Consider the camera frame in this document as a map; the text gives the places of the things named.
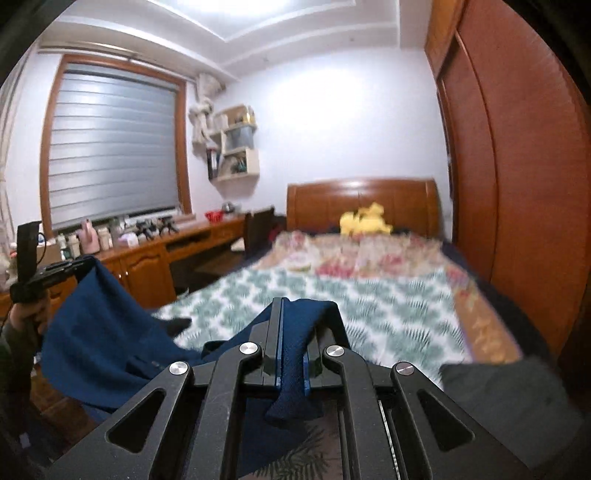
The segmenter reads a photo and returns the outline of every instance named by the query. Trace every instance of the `person's hand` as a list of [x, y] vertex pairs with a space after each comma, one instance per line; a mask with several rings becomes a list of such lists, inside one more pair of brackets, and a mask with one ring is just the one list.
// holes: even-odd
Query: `person's hand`
[[23, 332], [27, 322], [33, 322], [40, 335], [47, 330], [50, 317], [49, 292], [34, 303], [15, 303], [12, 306], [8, 321], [15, 330]]

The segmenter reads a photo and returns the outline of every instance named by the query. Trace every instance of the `bed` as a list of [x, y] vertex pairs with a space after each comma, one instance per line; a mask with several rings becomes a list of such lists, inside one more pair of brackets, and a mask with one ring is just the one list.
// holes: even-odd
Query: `bed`
[[[401, 235], [345, 238], [333, 231], [346, 211], [378, 202]], [[230, 338], [274, 297], [332, 300], [353, 350], [391, 367], [410, 361], [440, 384], [443, 364], [502, 364], [522, 353], [472, 277], [441, 253], [433, 180], [335, 180], [290, 185], [287, 232], [250, 267], [163, 307], [191, 317], [176, 342], [201, 349]]]

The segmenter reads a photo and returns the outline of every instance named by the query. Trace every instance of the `yellow plush toy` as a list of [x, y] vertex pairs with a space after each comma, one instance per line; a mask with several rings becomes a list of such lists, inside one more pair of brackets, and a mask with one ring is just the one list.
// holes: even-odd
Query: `yellow plush toy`
[[384, 207], [375, 202], [369, 208], [360, 208], [357, 214], [346, 212], [340, 218], [340, 234], [390, 233], [392, 225], [386, 225], [383, 214]]

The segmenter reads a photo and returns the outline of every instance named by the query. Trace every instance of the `green patterned bedsheet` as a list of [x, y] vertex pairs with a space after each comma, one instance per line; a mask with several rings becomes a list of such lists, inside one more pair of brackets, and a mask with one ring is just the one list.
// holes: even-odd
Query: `green patterned bedsheet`
[[412, 362], [438, 385], [442, 364], [471, 361], [443, 269], [422, 277], [360, 280], [246, 268], [163, 307], [157, 316], [191, 317], [175, 342], [201, 349], [238, 333], [274, 297], [335, 301], [354, 351], [386, 367]]

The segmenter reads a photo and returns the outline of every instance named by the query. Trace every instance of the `blue cloth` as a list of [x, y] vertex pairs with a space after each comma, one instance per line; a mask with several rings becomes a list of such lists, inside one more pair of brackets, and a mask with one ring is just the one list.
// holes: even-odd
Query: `blue cloth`
[[[43, 374], [64, 395], [114, 411], [171, 363], [183, 360], [195, 366], [216, 361], [230, 348], [248, 341], [253, 325], [270, 316], [269, 305], [244, 330], [201, 359], [200, 352], [179, 348], [97, 261], [47, 331]], [[305, 438], [302, 425], [290, 421], [318, 415], [304, 394], [302, 362], [314, 326], [322, 321], [339, 344], [349, 346], [334, 302], [285, 299], [283, 318], [281, 391], [270, 407], [264, 401], [248, 402], [245, 425], [250, 425], [249, 431], [256, 432], [256, 437], [251, 435], [245, 442], [248, 445], [243, 444], [247, 448], [242, 449], [240, 476], [279, 458]], [[262, 421], [262, 412], [268, 421], [289, 430]]]

